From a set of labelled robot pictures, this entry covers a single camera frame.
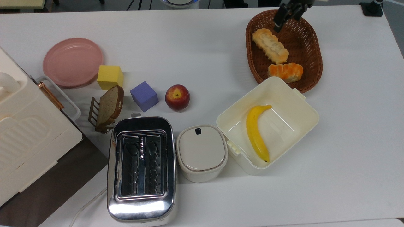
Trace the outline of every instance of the blue foam block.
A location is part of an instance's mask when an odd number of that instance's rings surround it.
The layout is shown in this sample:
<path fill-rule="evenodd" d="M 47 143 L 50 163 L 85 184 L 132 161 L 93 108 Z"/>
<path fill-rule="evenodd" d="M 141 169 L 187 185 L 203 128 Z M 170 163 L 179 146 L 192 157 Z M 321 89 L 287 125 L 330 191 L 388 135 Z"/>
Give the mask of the blue foam block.
<path fill-rule="evenodd" d="M 133 101 L 146 112 L 158 103 L 156 92 L 144 81 L 130 91 Z"/>

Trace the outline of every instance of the yellow cube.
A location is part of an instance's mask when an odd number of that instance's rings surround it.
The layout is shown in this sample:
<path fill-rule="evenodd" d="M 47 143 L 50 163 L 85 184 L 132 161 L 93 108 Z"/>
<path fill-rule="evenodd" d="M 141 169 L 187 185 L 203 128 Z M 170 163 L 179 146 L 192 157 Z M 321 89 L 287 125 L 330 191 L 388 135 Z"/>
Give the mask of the yellow cube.
<path fill-rule="evenodd" d="M 117 65 L 100 65 L 97 82 L 102 90 L 109 90 L 115 85 L 122 87 L 124 75 Z"/>

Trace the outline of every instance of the chrome toaster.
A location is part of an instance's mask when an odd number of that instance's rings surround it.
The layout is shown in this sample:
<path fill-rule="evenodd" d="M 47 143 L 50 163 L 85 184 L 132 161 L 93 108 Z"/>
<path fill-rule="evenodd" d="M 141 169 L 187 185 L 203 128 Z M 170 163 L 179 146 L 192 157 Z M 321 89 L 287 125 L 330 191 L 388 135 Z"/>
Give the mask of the chrome toaster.
<path fill-rule="evenodd" d="M 112 130 L 107 208 L 131 226 L 165 225 L 176 216 L 173 130 L 161 117 L 135 117 Z"/>

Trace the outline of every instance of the canister lid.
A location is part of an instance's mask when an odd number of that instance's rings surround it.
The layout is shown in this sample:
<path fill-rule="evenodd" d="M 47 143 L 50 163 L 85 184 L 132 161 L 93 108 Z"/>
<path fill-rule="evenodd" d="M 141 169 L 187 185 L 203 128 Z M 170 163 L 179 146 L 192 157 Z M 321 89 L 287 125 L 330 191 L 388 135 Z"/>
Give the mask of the canister lid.
<path fill-rule="evenodd" d="M 179 161 L 191 171 L 220 166 L 225 159 L 224 136 L 211 125 L 185 129 L 178 137 Z"/>

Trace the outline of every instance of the bread slice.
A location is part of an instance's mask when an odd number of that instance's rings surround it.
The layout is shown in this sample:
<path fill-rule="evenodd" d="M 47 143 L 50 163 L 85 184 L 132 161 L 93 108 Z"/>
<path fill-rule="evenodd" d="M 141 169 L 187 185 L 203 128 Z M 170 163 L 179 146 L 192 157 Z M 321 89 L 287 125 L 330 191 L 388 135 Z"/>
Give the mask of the bread slice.
<path fill-rule="evenodd" d="M 303 67 L 299 64 L 289 63 L 283 65 L 270 65 L 268 67 L 268 77 L 280 77 L 286 83 L 295 82 L 301 79 Z"/>
<path fill-rule="evenodd" d="M 278 38 L 266 28 L 258 29 L 252 34 L 252 40 L 257 47 L 265 52 L 265 55 L 275 64 L 285 63 L 289 57 L 289 51 L 284 48 Z"/>
<path fill-rule="evenodd" d="M 97 122 L 95 130 L 101 132 L 104 128 L 114 122 L 121 113 L 124 101 L 124 89 L 116 85 L 109 89 L 100 98 Z"/>

